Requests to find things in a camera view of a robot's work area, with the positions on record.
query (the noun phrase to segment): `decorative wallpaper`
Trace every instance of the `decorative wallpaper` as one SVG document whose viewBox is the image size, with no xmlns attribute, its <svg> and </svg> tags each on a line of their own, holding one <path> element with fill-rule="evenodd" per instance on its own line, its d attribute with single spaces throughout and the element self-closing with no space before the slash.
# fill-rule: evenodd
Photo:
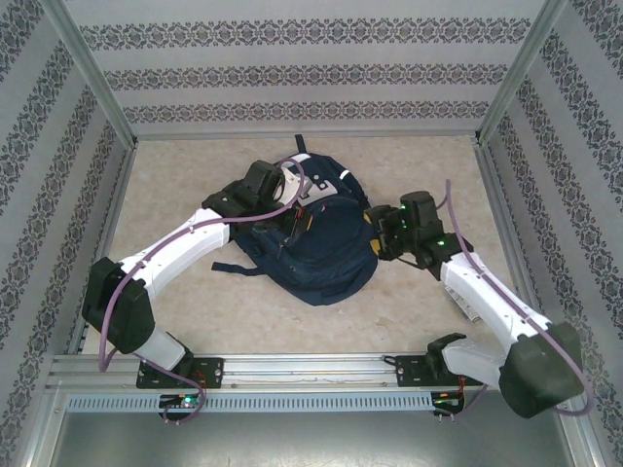
<svg viewBox="0 0 623 467">
<path fill-rule="evenodd" d="M 67 0 L 140 136 L 475 130 L 542 0 Z"/>
<path fill-rule="evenodd" d="M 128 151 L 37 2 L 0 2 L 0 466 L 78 316 Z"/>
<path fill-rule="evenodd" d="M 607 465 L 623 464 L 618 10 L 566 6 L 489 141 L 539 305 L 579 332 Z"/>
</svg>

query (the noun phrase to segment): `marble floor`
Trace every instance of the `marble floor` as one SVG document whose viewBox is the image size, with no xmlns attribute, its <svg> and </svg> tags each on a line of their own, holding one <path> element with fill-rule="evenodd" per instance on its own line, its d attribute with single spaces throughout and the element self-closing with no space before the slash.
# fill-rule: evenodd
<svg viewBox="0 0 623 467">
<path fill-rule="evenodd" d="M 306 143 L 309 151 L 333 156 L 350 169 L 373 205 L 396 205 L 415 190 L 441 200 L 450 178 L 463 235 L 510 285 L 468 137 L 306 138 Z M 207 195 L 241 178 L 253 161 L 273 162 L 295 152 L 294 138 L 141 142 L 110 258 L 121 260 L 157 241 Z M 450 230 L 445 209 L 441 218 Z M 451 332 L 495 342 L 482 321 L 472 324 L 462 316 L 440 282 L 399 262 L 380 262 L 353 297 L 313 307 L 266 276 L 212 271 L 214 261 L 253 266 L 230 243 L 176 277 L 153 303 L 158 325 L 195 353 L 422 351 Z M 96 353 L 98 338 L 89 329 L 85 353 Z"/>
</svg>

